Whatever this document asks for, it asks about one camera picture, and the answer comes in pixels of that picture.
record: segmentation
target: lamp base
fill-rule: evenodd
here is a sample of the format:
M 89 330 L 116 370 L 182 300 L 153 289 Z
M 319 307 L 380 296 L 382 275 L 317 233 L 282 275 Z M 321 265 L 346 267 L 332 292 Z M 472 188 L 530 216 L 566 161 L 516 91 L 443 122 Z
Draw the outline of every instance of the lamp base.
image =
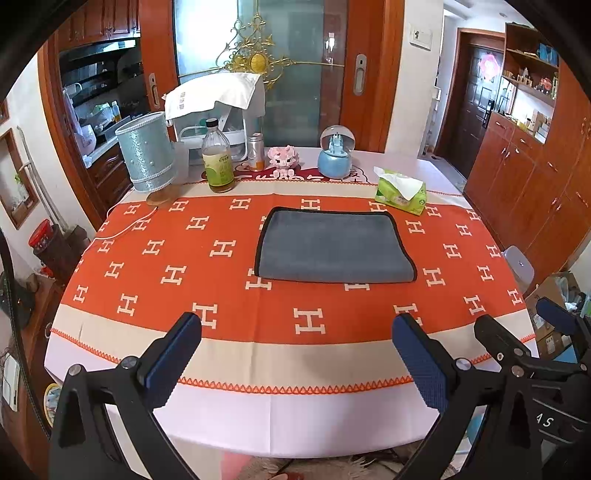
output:
M 152 207 L 163 205 L 165 203 L 173 203 L 180 197 L 180 187 L 180 185 L 171 184 L 164 187 L 162 190 L 152 192 L 148 195 L 146 203 Z

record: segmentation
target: white stripe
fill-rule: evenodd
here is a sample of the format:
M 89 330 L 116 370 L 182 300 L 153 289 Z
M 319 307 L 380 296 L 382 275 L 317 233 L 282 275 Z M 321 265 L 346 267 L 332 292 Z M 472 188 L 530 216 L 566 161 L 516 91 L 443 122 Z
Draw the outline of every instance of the white stripe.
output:
M 498 321 L 517 338 L 533 333 L 525 309 L 503 315 Z M 114 322 L 68 305 L 60 305 L 53 326 L 119 359 L 140 356 L 153 340 L 164 336 L 157 330 Z M 473 324 L 430 336 L 439 340 L 453 358 L 475 359 L 486 354 L 474 337 Z M 408 371 L 390 340 L 277 345 L 203 338 L 184 375 L 239 385 L 321 387 L 389 380 L 404 377 Z

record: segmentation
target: glass bottle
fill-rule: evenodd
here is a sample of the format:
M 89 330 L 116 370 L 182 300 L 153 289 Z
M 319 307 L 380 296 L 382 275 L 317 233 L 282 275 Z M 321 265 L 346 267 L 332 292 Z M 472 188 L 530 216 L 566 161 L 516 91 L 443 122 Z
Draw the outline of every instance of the glass bottle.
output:
M 215 193 L 232 190 L 235 185 L 230 142 L 217 127 L 217 118 L 205 122 L 207 134 L 203 139 L 201 152 L 209 188 Z

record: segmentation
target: pink toy figure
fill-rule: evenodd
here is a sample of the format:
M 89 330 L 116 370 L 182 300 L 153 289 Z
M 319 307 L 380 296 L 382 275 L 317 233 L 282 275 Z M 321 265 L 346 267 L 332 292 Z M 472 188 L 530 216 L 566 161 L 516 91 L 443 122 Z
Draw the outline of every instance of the pink toy figure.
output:
M 296 149 L 287 145 L 286 147 L 271 147 L 267 152 L 271 167 L 275 167 L 273 178 L 277 180 L 289 180 L 295 176 L 294 168 L 300 163 Z

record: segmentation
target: shelf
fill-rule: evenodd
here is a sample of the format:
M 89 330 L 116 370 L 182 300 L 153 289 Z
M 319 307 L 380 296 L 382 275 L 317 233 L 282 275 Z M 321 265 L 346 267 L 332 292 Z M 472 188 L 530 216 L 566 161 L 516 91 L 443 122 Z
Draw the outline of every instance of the shelf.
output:
M 548 63 L 547 61 L 542 60 L 537 55 L 536 56 L 534 56 L 534 55 L 528 55 L 527 53 L 524 53 L 524 52 L 519 51 L 519 50 L 514 50 L 513 48 L 508 48 L 507 51 L 510 51 L 511 53 L 515 53 L 516 55 L 519 55 L 521 57 L 525 57 L 526 59 L 537 61 L 537 62 L 541 63 L 542 65 L 546 65 L 547 67 L 550 67 L 551 69 L 554 69 L 554 70 L 558 71 L 558 67 L 557 66 L 552 65 L 551 63 Z
M 525 92 L 531 95 L 532 97 L 537 98 L 538 100 L 544 102 L 546 105 L 552 108 L 554 108 L 554 106 L 556 105 L 556 100 L 552 100 L 552 97 L 550 95 L 546 95 L 545 93 L 542 93 L 539 90 L 536 90 L 535 88 L 526 85 L 525 83 L 520 83 L 515 79 L 510 79 L 509 77 L 506 77 L 505 75 L 503 75 L 503 78 L 515 85 L 518 90 L 521 90 L 522 92 Z

